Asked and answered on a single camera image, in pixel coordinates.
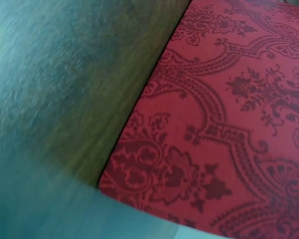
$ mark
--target damask pattern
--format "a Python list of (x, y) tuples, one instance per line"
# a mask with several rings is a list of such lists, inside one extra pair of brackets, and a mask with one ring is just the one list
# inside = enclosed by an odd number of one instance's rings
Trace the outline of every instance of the damask pattern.
[(210, 233), (299, 238), (299, 9), (193, 0), (99, 187)]

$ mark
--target red damask fabric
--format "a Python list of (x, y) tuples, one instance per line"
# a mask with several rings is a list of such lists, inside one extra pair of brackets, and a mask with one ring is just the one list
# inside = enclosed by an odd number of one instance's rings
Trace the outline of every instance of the red damask fabric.
[(193, 0), (99, 187), (210, 233), (299, 239), (299, 8)]

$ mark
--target blurred surface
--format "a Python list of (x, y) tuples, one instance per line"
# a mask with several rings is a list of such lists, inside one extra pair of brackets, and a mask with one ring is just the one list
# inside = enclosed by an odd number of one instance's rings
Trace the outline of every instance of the blurred surface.
[(102, 238), (93, 187), (188, 3), (0, 0), (0, 239)]

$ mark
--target dark wooden surface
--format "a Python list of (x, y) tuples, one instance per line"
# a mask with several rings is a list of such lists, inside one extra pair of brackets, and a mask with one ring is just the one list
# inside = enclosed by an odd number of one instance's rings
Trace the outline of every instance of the dark wooden surface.
[(94, 185), (188, 3), (0, 0), (0, 239), (104, 238)]

